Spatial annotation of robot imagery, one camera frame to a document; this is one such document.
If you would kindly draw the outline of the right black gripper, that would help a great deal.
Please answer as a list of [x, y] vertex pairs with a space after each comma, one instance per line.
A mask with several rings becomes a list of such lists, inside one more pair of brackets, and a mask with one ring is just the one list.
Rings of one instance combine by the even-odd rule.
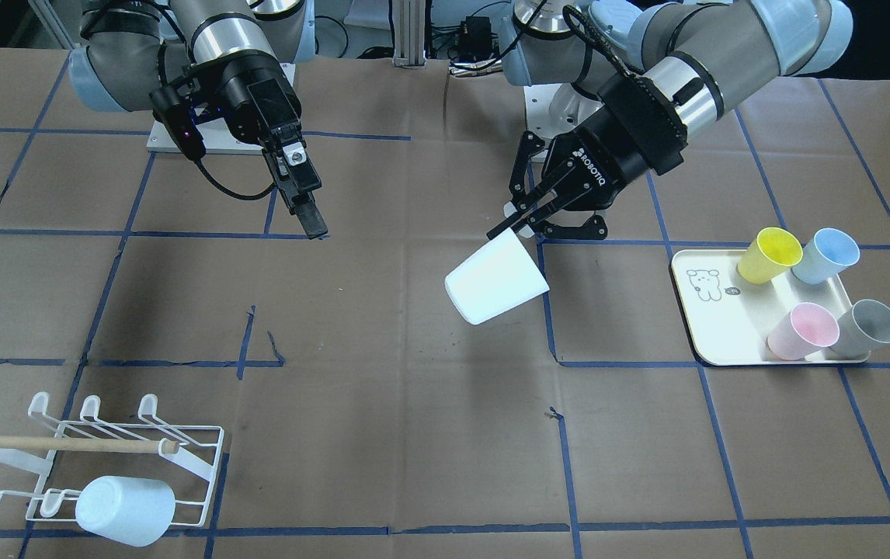
[[328, 234], [313, 192], [322, 186], [299, 134], [302, 107], [281, 63], [261, 50], [240, 50], [204, 64], [208, 102], [224, 114], [232, 137], [262, 146], [273, 184], [308, 238]]

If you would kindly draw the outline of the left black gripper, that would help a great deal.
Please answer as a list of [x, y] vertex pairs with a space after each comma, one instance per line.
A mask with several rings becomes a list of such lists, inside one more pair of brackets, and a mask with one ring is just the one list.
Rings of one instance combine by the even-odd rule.
[[[607, 209], [624, 187], [650, 169], [662, 174], [683, 161], [682, 152], [648, 159], [604, 105], [572, 131], [552, 139], [547, 171], [533, 186], [531, 162], [544, 149], [544, 139], [523, 132], [510, 173], [506, 218], [488, 231], [490, 240], [509, 229], [524, 238], [601, 240], [607, 234], [601, 210]], [[551, 222], [552, 216], [566, 207], [567, 211], [593, 212], [579, 225]]]

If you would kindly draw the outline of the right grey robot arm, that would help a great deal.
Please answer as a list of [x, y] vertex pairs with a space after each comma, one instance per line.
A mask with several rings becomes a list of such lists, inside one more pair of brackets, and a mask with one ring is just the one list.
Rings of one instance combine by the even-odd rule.
[[151, 111], [204, 179], [202, 123], [222, 120], [257, 146], [271, 182], [243, 201], [278, 193], [308, 238], [328, 233], [314, 193], [322, 186], [302, 134], [301, 102], [285, 64], [314, 56], [311, 1], [83, 1], [86, 44], [69, 57], [70, 82], [96, 111]]

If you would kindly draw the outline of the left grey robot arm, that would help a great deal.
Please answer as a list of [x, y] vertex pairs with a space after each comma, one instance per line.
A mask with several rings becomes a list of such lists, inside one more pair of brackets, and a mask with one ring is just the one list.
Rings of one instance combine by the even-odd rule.
[[550, 141], [523, 132], [488, 237], [605, 238], [623, 188], [678, 167], [691, 139], [772, 79], [832, 67], [852, 35], [843, 1], [516, 1], [499, 35], [508, 82], [556, 84], [595, 109], [555, 110]]

